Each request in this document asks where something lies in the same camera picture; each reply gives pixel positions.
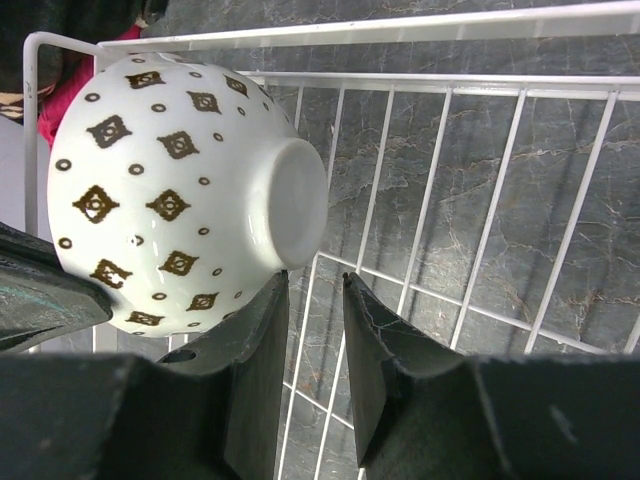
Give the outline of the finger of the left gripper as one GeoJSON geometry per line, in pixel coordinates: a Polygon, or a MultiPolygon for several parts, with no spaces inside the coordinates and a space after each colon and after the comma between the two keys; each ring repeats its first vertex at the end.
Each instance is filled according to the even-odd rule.
{"type": "Polygon", "coordinates": [[[1,225],[1,350],[17,353],[113,316],[101,287],[65,272],[54,245],[1,225]]]}

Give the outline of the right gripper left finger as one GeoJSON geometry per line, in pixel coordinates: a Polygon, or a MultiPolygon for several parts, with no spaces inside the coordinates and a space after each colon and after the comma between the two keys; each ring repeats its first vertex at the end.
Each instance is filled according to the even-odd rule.
{"type": "Polygon", "coordinates": [[[274,475],[289,323],[289,276],[276,273],[244,307],[159,363],[203,382],[203,414],[184,427],[165,479],[274,475]]]}

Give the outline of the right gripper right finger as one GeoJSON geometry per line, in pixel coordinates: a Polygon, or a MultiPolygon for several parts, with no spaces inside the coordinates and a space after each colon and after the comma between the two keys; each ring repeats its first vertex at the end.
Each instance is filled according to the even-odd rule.
{"type": "Polygon", "coordinates": [[[343,276],[343,316],[357,462],[367,468],[415,385],[462,356],[385,306],[354,272],[343,276]]]}

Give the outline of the red patterned bowl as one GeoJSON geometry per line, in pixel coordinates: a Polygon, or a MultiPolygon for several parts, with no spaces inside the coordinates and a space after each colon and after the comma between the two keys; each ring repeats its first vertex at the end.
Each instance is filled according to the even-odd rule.
{"type": "Polygon", "coordinates": [[[113,327],[201,333],[277,272],[316,255],[327,174],[251,79],[166,53],[92,77],[67,109],[47,178],[63,269],[103,289],[113,327]]]}

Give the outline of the white wire dish rack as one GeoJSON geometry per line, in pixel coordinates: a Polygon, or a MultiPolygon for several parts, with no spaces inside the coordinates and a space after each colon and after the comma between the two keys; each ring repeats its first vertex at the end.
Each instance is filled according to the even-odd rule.
{"type": "MultiPolygon", "coordinates": [[[[149,37],[590,1],[170,1],[149,37]]],[[[205,50],[261,72],[639,79],[639,35],[205,50]]],[[[467,355],[639,357],[639,101],[263,85],[329,173],[320,252],[290,274],[273,473],[358,468],[343,275],[467,355]]]]}

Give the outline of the red cloth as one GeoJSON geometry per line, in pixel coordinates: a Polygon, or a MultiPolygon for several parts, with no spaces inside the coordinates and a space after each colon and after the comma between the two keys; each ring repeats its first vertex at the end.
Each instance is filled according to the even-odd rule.
{"type": "Polygon", "coordinates": [[[24,128],[36,150],[50,150],[65,113],[81,89],[121,55],[102,42],[37,31],[23,46],[24,128]]]}

